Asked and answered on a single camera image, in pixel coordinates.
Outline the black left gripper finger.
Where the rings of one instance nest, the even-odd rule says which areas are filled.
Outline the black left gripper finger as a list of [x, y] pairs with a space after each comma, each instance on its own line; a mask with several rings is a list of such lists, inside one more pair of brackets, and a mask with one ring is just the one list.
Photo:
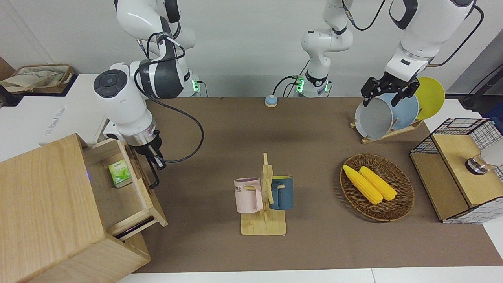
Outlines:
[[378, 92], [378, 80], [367, 79], [362, 87], [363, 106], [367, 107], [369, 102], [375, 97]]
[[397, 104], [399, 104], [399, 102], [401, 102], [401, 100], [405, 98], [413, 97], [419, 86], [420, 86], [419, 81], [412, 81], [408, 84], [408, 86], [405, 87], [394, 86], [392, 89], [392, 93], [395, 92], [396, 95], [391, 100], [392, 107], [397, 106]]

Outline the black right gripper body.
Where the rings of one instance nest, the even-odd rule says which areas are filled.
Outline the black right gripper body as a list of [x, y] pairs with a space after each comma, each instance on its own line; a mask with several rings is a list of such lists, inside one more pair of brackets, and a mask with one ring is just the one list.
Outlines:
[[136, 152], [149, 159], [162, 158], [160, 133], [140, 133], [136, 135]]

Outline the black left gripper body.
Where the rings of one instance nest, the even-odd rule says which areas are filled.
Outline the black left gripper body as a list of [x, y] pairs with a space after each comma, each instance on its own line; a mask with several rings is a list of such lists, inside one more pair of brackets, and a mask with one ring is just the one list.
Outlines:
[[401, 79], [393, 75], [383, 75], [381, 79], [378, 80], [378, 92], [375, 95], [381, 95], [383, 93], [392, 93], [392, 89], [394, 86], [408, 86], [408, 84], [412, 81], [417, 81], [417, 78], [413, 78], [409, 82], [405, 82]]

